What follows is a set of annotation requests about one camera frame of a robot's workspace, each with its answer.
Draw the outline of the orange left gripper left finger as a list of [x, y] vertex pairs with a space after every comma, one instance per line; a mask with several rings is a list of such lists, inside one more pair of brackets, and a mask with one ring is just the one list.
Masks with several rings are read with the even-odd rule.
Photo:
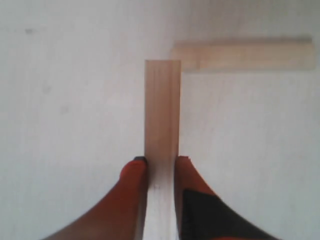
[[88, 212], [48, 236], [49, 240], [141, 240], [148, 194], [148, 163], [137, 156], [114, 187]]

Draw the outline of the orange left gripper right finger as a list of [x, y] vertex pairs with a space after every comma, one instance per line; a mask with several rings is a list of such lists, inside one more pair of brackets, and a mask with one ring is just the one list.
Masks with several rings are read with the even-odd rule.
[[181, 240], [273, 240], [207, 185], [187, 156], [174, 163], [174, 204]]

